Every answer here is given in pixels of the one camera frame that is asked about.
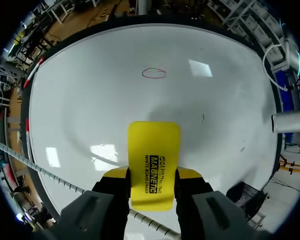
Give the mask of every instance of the red marker drawing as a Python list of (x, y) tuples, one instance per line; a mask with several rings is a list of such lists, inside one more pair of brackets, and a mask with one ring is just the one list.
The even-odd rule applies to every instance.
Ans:
[(34, 66), (34, 68), (32, 69), (32, 71), (30, 72), (27, 80), (25, 81), (24, 85), (23, 85), (23, 88), (25, 89), (28, 85), (29, 85), (29, 82), (31, 80), (31, 78), (33, 77), (33, 75), (35, 74), (35, 72), (38, 70), (39, 66), (44, 62), (44, 58), (42, 57), (38, 63)]
[(167, 72), (159, 68), (148, 67), (143, 70), (142, 76), (147, 79), (164, 79), (167, 76)]

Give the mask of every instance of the white pipe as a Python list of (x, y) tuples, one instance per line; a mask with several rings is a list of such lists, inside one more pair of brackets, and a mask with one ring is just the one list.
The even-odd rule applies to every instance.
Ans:
[(148, 0), (138, 0), (138, 15), (148, 14)]
[(272, 131), (274, 133), (300, 133), (300, 110), (272, 115)]

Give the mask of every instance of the box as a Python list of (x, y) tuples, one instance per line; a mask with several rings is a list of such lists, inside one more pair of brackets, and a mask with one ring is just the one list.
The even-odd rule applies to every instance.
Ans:
[(265, 22), (267, 23), (267, 25), (270, 27), (270, 29), (276, 34), (276, 35), (282, 35), (281, 34), (281, 26), (280, 24), (277, 22), (277, 20), (274, 19), (273, 16), (269, 15)]
[(267, 47), (271, 44), (271, 39), (259, 25), (253, 30), (253, 33), (263, 46)]
[(256, 27), (258, 26), (258, 23), (256, 22), (256, 20), (251, 16), (249, 15), (246, 20), (245, 20), (245, 23), (247, 25), (247, 27), (253, 31), (256, 29)]
[(243, 28), (241, 26), (238, 26), (235, 31), (236, 31), (236, 34), (238, 34), (241, 37), (247, 36), (246, 32), (243, 30)]
[(259, 17), (263, 19), (266, 19), (269, 15), (267, 9), (258, 2), (256, 2), (251, 8), (255, 11), (256, 14), (259, 15)]
[(281, 54), (278, 47), (274, 47), (268, 52), (268, 54), (266, 55), (266, 58), (270, 62), (272, 62), (274, 65), (276, 65), (283, 61), (284, 56)]

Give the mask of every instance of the metal shelving rack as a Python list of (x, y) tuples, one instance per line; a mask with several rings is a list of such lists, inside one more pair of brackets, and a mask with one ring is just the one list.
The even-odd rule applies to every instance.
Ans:
[[(272, 46), (272, 45), (277, 45), (277, 44), (282, 44), (282, 46), (277, 47), (277, 50), (279, 50), (279, 53), (282, 55), (281, 60), (276, 60), (274, 63), (271, 61), (269, 58), (269, 55), (266, 57), (265, 65), (267, 68), (268, 72), (272, 72), (273, 79), (277, 81), (275, 73), (278, 71), (286, 71), (289, 69), (287, 62), (285, 60), (286, 53), (285, 53), (285, 47), (283, 45), (283, 38), (282, 38), (282, 32), (279, 32), (278, 29), (276, 31), (273, 31), (272, 27), (268, 24), (268, 21), (266, 20), (266, 17), (264, 14), (259, 15), (258, 11), (255, 10), (254, 5), (258, 4), (259, 6), (262, 6), (264, 10), (267, 11), (266, 16), (267, 18), (269, 16), (272, 17), (272, 19), (277, 21), (278, 26), (280, 26), (280, 21), (276, 19), (273, 14), (271, 14), (271, 10), (265, 7), (260, 1), (258, 0), (236, 0), (237, 3), (236, 5), (232, 4), (232, 7), (230, 7), (227, 3), (229, 2), (228, 0), (219, 0), (218, 4), (219, 5), (224, 5), (226, 6), (229, 10), (230, 13), (224, 17), (218, 12), (218, 4), (214, 2), (209, 2), (208, 7), (222, 20), (222, 24), (227, 26), (227, 30), (231, 31), (234, 34), (241, 35), (242, 37), (244, 36), (249, 42), (251, 42), (256, 48), (259, 50), (262, 50), (263, 53), (267, 51), (267, 49)], [(266, 34), (266, 36), (270, 39), (270, 45), (264, 45), (262, 44), (258, 37), (256, 36), (253, 28), (249, 26), (249, 24), (246, 22), (248, 17), (251, 16), (252, 19), (257, 23), (257, 26), (259, 26), (263, 32)], [(296, 80), (299, 78), (296, 72), (292, 72), (292, 74), (288, 77), (288, 82), (289, 84), (293, 84), (296, 82)], [(291, 91), (291, 96), (292, 96), (292, 102), (294, 109), (299, 109), (300, 108), (300, 102), (299, 102), (299, 91), (300, 88), (295, 89), (294, 91)], [(281, 103), (281, 109), (283, 109), (283, 101), (281, 98), (280, 91), (279, 92), (279, 98), (280, 98), (280, 103)], [(287, 152), (284, 150), (285, 154), (290, 154), (290, 155), (299, 155), (300, 153), (292, 153), (292, 152)]]
[[(254, 32), (252, 30), (249, 29), (249, 27), (246, 24), (246, 21), (244, 19), (245, 16), (250, 15), (258, 24), (258, 26), (260, 26), (262, 28), (262, 30), (266, 33), (267, 37), (271, 39), (271, 45), (277, 45), (279, 43), (282, 43), (280, 40), (280, 37), (277, 33), (275, 33), (272, 28), (269, 26), (269, 24), (266, 22), (266, 20), (259, 16), (259, 14), (254, 10), (253, 6), (256, 3), (260, 3), (257, 0), (239, 0), (238, 2), (236, 2), (236, 4), (234, 4), (234, 0), (230, 0), (230, 2), (232, 3), (232, 5), (230, 6), (229, 1), (226, 0), (219, 0), (218, 3), (220, 3), (221, 5), (226, 6), (229, 10), (230, 13), (226, 16), (223, 17), (216, 9), (217, 5), (214, 2), (209, 2), (208, 3), (208, 7), (222, 20), (222, 24), (228, 26), (227, 30), (231, 31), (232, 33), (237, 33), (235, 28), (237, 26), (242, 27), (245, 30), (246, 35), (255, 38), (258, 42), (258, 44), (260, 45), (262, 51), (265, 53), (267, 48), (269, 46), (264, 46), (259, 40), (258, 38), (255, 36)], [(288, 69), (287, 63), (284, 60), (285, 59), (285, 49), (284, 47), (278, 47), (280, 53), (283, 56), (283, 59), (281, 62), (277, 63), (277, 64), (273, 64), (270, 60), (270, 66), (271, 66), (271, 71), (272, 72), (277, 72), (279, 70), (286, 70)]]

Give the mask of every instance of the wooden floor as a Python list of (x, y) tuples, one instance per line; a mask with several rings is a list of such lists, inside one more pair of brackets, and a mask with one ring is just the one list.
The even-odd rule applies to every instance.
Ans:
[[(62, 41), (67, 37), (71, 36), (74, 33), (77, 33), (87, 27), (102, 23), (106, 20), (107, 15), (113, 9), (115, 4), (119, 4), (116, 9), (116, 13), (121, 13), (125, 11), (129, 11), (129, 1), (128, 0), (105, 0), (102, 1), (96, 8), (91, 7), (84, 12), (72, 12), (69, 16), (64, 20), (63, 24), (59, 22), (55, 22), (50, 30), (48, 31), (46, 37), (50, 41)], [(14, 89), (10, 98), (10, 104), (8, 108), (8, 116), (9, 117), (16, 117), (20, 118), (21, 113), (21, 103), (18, 103), (17, 98), (22, 96), (22, 92), (18, 91), (17, 88)], [(19, 123), (10, 123), (8, 128), (9, 129), (17, 129), (19, 128)], [(18, 131), (10, 131), (9, 133), (9, 145), (10, 147), (23, 155), (22, 153), (22, 145), (20, 140), (20, 132)], [(20, 171), (26, 168), (21, 162), (13, 159), (13, 166), (16, 171)], [(26, 173), (24, 179), (24, 183), (26, 186), (30, 187), (31, 195), (25, 194), (25, 197), (30, 201), (33, 202), (38, 209), (41, 209), (41, 199), (38, 196), (36, 188), (31, 180), (29, 173)]]

